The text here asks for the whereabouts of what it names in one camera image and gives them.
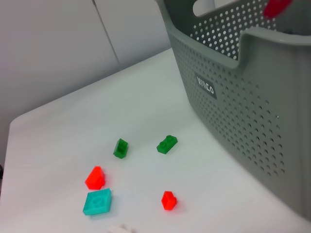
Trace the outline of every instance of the white lego piece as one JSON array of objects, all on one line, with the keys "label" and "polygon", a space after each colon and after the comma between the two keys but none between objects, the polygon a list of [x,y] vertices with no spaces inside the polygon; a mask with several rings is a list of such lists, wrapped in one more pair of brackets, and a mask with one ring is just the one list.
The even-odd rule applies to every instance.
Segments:
[{"label": "white lego piece", "polygon": [[108,233],[132,233],[132,231],[129,231],[124,227],[112,225],[108,228]]}]

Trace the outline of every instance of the green lego brick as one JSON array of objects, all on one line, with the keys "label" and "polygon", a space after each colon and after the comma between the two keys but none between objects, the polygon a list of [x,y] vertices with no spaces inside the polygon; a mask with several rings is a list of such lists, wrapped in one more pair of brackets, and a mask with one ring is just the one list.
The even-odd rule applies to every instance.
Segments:
[{"label": "green lego brick", "polygon": [[128,143],[120,138],[120,140],[116,144],[115,151],[113,152],[113,154],[116,157],[123,159],[126,156],[127,149]]},{"label": "green lego brick", "polygon": [[160,142],[156,149],[162,154],[167,154],[167,152],[169,152],[177,142],[176,137],[168,135],[162,142]]},{"label": "green lego brick", "polygon": [[111,199],[110,188],[88,193],[83,213],[85,215],[98,215],[109,212]]}]

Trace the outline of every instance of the white table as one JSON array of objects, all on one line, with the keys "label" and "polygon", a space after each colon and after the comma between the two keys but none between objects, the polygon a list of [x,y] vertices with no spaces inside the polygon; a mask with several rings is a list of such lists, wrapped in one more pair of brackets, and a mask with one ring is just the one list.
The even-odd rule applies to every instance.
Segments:
[{"label": "white table", "polygon": [[[179,142],[156,151],[166,135]],[[129,142],[125,159],[112,153]],[[110,213],[85,216],[94,166],[113,192]],[[179,200],[164,211],[171,190]],[[214,139],[187,100],[172,50],[15,119],[0,199],[2,233],[310,233],[302,219]]]}]

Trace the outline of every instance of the basket label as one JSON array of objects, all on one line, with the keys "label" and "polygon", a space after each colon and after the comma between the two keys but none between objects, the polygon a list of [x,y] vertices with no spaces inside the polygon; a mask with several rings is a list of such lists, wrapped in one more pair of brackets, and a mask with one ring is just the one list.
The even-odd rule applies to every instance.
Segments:
[{"label": "basket label", "polygon": [[214,87],[214,84],[211,81],[206,80],[205,78],[203,78],[202,75],[199,75],[196,72],[195,72],[195,78],[196,78],[197,83],[199,84],[199,86],[203,90],[205,90],[205,92],[207,92],[210,96],[212,96],[215,99],[217,99],[215,87]]}]

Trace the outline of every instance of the perforated basket wall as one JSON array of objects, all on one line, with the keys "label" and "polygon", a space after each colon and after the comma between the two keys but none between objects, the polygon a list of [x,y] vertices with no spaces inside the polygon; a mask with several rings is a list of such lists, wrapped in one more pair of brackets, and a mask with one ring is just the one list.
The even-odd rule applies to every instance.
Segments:
[{"label": "perforated basket wall", "polygon": [[310,219],[311,39],[300,35],[310,33],[301,25],[311,4],[266,19],[266,0],[201,17],[195,2],[158,0],[190,104],[240,163]]}]

